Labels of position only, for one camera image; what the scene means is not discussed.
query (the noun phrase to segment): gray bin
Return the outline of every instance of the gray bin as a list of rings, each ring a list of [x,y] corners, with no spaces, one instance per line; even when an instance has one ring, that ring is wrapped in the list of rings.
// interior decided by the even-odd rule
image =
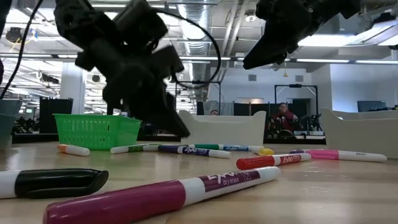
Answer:
[[[8,145],[21,105],[21,100],[0,100],[0,151],[5,150]]]

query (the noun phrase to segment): desk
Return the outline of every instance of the desk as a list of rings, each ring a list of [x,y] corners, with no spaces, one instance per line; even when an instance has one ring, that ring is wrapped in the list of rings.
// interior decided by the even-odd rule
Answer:
[[[57,143],[13,145],[0,152],[1,170],[92,168],[109,171],[100,190],[218,174],[237,170],[237,158],[251,152],[233,152],[232,159],[138,152],[112,155],[93,151],[89,157],[58,154]],[[319,146],[267,145],[276,153]],[[160,215],[140,224],[199,223],[398,223],[398,161],[385,164],[313,160],[281,166],[282,177],[250,189],[214,198]],[[1,224],[41,223],[44,208],[64,199],[0,200]]]

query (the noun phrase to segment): orange marker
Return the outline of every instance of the orange marker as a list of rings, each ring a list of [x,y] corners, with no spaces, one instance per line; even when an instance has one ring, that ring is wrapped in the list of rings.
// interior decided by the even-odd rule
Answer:
[[[65,153],[65,154],[71,154],[71,155],[76,155],[76,156],[90,155],[90,150],[85,147],[59,144],[57,146],[57,148],[61,153]]]

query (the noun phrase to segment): blue marker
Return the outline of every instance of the blue marker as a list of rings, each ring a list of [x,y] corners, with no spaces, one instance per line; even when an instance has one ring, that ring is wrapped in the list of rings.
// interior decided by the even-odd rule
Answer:
[[[175,154],[190,154],[197,156],[208,156],[215,158],[229,159],[231,157],[230,152],[217,151],[211,149],[198,149],[195,147],[186,146],[158,146],[159,152],[170,152]]]

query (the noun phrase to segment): white container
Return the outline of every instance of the white container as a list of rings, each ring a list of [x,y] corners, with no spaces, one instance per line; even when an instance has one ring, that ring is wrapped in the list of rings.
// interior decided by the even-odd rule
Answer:
[[[181,138],[182,144],[263,145],[265,111],[253,116],[198,116],[188,111],[179,115],[191,132]]]
[[[328,149],[398,159],[398,111],[345,113],[323,108],[322,118]]]

